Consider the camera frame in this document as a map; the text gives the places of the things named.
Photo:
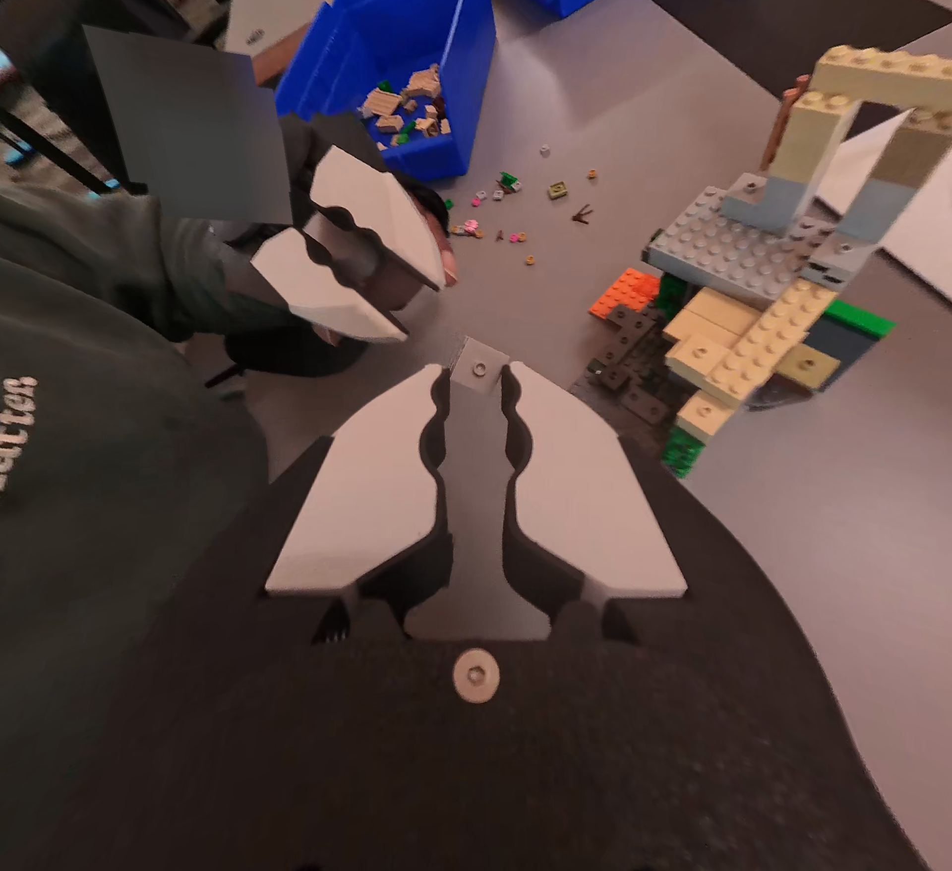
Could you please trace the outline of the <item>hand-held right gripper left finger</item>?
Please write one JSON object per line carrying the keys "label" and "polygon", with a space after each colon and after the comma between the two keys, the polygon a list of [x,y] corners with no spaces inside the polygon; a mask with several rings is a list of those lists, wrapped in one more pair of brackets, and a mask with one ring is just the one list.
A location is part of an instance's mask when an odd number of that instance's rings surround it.
{"label": "hand-held right gripper left finger", "polygon": [[453,568],[446,484],[449,371],[428,364],[360,408],[327,451],[265,582],[270,598],[327,598],[346,612],[411,612]]}

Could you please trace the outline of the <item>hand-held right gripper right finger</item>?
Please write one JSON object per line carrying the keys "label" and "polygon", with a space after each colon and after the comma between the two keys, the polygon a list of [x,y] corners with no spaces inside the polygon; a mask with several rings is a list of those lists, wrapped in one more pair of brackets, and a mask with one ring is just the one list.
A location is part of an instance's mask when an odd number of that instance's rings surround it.
{"label": "hand-held right gripper right finger", "polygon": [[571,603],[680,600],[687,581],[619,436],[523,362],[501,373],[503,569],[552,625]]}

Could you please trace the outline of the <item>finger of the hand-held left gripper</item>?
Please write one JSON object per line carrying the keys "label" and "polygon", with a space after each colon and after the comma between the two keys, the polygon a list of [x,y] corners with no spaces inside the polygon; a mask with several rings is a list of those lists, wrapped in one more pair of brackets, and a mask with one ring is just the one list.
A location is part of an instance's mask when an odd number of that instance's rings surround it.
{"label": "finger of the hand-held left gripper", "polygon": [[257,250],[251,264],[294,315],[341,336],[370,343],[401,343],[407,331],[361,292],[341,282],[319,252],[323,246],[289,228]]}
{"label": "finger of the hand-held left gripper", "polygon": [[330,146],[316,164],[309,198],[316,212],[306,233],[332,258],[392,259],[440,290],[446,269],[440,247],[422,211],[389,172]]}

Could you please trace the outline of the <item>grey square stud plate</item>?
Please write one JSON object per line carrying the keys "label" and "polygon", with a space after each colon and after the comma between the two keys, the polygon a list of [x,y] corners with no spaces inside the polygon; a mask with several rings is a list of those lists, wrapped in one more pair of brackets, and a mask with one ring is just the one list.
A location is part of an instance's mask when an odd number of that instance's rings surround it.
{"label": "grey square stud plate", "polygon": [[503,367],[509,362],[507,354],[466,336],[450,365],[449,379],[457,387],[489,396],[497,388]]}

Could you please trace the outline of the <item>toy brick building model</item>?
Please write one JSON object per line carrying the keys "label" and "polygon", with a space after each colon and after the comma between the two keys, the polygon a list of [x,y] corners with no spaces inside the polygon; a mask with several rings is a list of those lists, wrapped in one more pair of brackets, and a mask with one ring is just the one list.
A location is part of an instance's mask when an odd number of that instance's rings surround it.
{"label": "toy brick building model", "polygon": [[684,479],[742,410],[830,389],[896,323],[842,298],[950,182],[950,57],[839,45],[784,92],[759,170],[707,187],[589,306],[570,391]]}

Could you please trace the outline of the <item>person's left forearm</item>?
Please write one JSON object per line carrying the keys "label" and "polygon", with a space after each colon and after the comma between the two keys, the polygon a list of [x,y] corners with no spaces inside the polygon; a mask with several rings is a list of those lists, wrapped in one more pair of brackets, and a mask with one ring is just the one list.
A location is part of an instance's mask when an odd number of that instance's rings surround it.
{"label": "person's left forearm", "polygon": [[249,295],[250,260],[214,236],[208,223],[168,217],[154,197],[134,201],[149,219],[158,254],[150,270],[158,282],[147,293],[149,325],[165,338],[182,342],[196,333],[312,329],[286,304]]}

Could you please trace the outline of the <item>grey desk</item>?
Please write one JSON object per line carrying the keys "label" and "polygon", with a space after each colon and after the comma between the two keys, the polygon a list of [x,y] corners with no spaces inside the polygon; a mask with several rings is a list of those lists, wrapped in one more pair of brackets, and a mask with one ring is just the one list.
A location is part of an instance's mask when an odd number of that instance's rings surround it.
{"label": "grey desk", "polygon": [[[832,45],[950,51],[950,0],[596,0],[561,21],[493,4],[470,175],[448,190],[461,204],[499,170],[522,177],[502,226],[527,226],[541,258],[461,240],[462,283],[417,301],[409,345],[328,381],[252,375],[273,479],[458,337],[571,384],[608,330],[589,304],[703,187],[755,167],[782,85]],[[823,395],[744,412],[686,487],[775,584],[887,805],[950,869],[950,306],[885,253],[846,298],[897,329]]]}

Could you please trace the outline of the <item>pile of tan toy bricks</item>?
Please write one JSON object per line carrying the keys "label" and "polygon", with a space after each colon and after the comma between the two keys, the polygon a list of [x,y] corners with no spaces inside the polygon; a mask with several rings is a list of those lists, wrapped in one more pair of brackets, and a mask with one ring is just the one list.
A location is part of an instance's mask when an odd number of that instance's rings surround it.
{"label": "pile of tan toy bricks", "polygon": [[388,80],[381,81],[358,106],[356,115],[381,152],[418,139],[449,136],[441,66],[433,63],[413,71],[400,90]]}

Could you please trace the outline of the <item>person's torso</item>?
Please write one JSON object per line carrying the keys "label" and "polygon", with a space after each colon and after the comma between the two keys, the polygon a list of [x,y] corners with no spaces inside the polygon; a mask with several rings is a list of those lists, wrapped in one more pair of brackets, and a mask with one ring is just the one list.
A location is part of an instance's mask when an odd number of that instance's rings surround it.
{"label": "person's torso", "polygon": [[267,479],[254,422],[149,325],[134,199],[2,182],[2,869],[45,844],[126,654]]}

